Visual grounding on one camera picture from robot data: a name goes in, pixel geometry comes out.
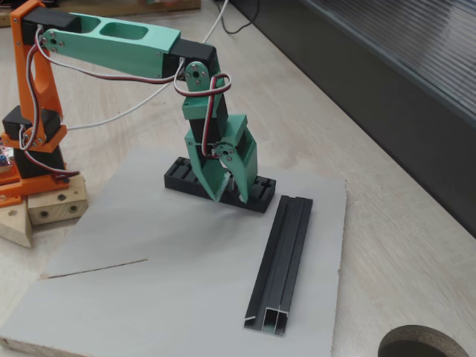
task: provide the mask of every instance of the black aluminum extrusion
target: black aluminum extrusion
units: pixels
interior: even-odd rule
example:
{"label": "black aluminum extrusion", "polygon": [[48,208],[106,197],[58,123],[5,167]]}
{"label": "black aluminum extrusion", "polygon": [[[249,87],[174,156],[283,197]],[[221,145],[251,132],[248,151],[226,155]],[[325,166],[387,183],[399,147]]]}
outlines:
{"label": "black aluminum extrusion", "polygon": [[281,196],[245,316],[245,328],[283,336],[312,200]]}

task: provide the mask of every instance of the table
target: table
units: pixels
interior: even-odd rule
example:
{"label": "table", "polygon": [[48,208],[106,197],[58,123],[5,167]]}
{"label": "table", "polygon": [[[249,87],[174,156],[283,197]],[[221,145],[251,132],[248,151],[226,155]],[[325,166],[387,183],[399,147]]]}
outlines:
{"label": "table", "polygon": [[[184,38],[199,41],[216,15],[212,1],[203,1],[200,11],[128,19],[178,28]],[[232,7],[225,19],[229,28],[246,21]],[[407,324],[438,329],[476,356],[476,240],[258,30],[229,36],[218,27],[210,43],[233,77],[229,112],[248,115],[259,163],[347,180],[334,357],[377,356],[384,335]],[[3,117],[19,100],[10,29],[0,29],[0,46]],[[54,73],[69,125],[110,118],[154,91],[147,84],[109,83],[66,68]],[[68,134],[63,155],[82,171],[92,202],[131,147],[163,146],[186,155],[182,101],[168,89],[123,119]],[[73,224],[37,229],[31,250],[0,239],[0,324]]]}

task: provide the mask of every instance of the wooden plank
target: wooden plank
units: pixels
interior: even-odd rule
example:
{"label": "wooden plank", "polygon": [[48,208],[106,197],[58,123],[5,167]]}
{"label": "wooden plank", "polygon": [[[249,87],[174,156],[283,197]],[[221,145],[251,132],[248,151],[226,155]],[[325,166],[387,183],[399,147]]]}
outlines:
{"label": "wooden plank", "polygon": [[0,208],[0,237],[31,248],[31,223],[27,202]]}
{"label": "wooden plank", "polygon": [[88,208],[84,178],[71,178],[69,188],[28,197],[28,213],[33,225],[44,225],[81,217]]}
{"label": "wooden plank", "polygon": [[[155,2],[140,4],[135,0],[66,0],[59,3],[55,10],[66,13],[85,13],[103,17],[137,15],[142,13],[162,13],[167,11],[195,10],[202,5],[202,0],[178,0],[175,2]],[[10,11],[0,10],[0,27],[10,26]]]}

